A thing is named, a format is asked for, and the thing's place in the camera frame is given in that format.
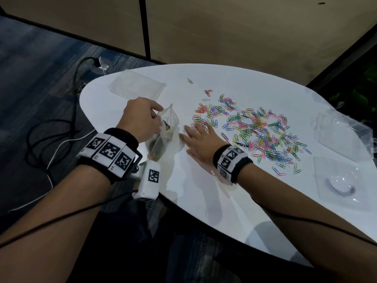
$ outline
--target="right arm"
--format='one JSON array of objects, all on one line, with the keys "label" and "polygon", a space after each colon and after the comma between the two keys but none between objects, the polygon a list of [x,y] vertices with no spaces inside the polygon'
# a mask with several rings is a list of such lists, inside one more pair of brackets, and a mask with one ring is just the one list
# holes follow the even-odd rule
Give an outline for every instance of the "right arm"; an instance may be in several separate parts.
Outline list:
[{"label": "right arm", "polygon": [[[214,153],[226,143],[209,126],[197,132],[188,126],[189,137],[181,139],[190,148],[187,153],[213,166]],[[238,174],[237,183],[262,207],[281,214],[327,223],[373,241],[346,220],[337,216],[303,193],[250,163]],[[266,214],[308,261],[337,281],[372,282],[377,280],[377,247],[343,232],[305,221]]]}]

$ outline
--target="beige wall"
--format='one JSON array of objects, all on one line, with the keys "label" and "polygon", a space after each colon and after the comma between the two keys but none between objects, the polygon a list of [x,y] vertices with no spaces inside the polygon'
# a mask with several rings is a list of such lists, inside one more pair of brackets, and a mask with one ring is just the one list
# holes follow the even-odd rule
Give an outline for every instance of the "beige wall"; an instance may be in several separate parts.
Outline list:
[{"label": "beige wall", "polygon": [[139,0],[0,0],[7,14],[145,56]]},{"label": "beige wall", "polygon": [[377,23],[377,0],[146,3],[152,59],[245,67],[302,85]]}]

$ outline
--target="person's left hand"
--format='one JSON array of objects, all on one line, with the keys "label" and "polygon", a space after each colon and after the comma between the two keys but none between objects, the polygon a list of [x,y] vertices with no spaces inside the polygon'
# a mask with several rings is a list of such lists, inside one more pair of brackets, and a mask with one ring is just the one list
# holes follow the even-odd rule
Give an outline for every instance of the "person's left hand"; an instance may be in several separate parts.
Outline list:
[{"label": "person's left hand", "polygon": [[139,143],[147,141],[153,134],[160,133],[161,118],[153,109],[162,111],[164,108],[144,97],[129,100],[116,128],[131,133]]}]

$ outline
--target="wristband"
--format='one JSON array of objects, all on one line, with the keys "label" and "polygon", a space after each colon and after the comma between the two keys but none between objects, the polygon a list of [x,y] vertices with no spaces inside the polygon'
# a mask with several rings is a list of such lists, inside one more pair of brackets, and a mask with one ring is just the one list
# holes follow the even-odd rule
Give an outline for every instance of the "wristband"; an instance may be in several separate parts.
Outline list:
[{"label": "wristband", "polygon": [[252,160],[240,148],[224,145],[213,155],[213,162],[222,177],[230,183],[237,183],[239,172]]},{"label": "wristband", "polygon": [[110,128],[98,133],[78,153],[77,165],[87,165],[104,174],[113,184],[125,180],[142,158],[137,151],[139,142],[129,132]]}]

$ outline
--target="left arm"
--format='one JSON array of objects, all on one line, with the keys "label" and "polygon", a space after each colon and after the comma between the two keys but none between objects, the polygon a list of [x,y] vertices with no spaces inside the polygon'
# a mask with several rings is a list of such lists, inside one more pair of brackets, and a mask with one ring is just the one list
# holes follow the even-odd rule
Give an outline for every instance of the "left arm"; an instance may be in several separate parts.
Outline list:
[{"label": "left arm", "polygon": [[[163,108],[146,98],[129,100],[117,128],[138,142],[159,132],[161,120],[152,109]],[[93,167],[80,165],[50,194],[0,236],[0,243],[37,225],[106,199],[110,181]],[[100,208],[74,215],[0,249],[2,282],[65,282]]]}]

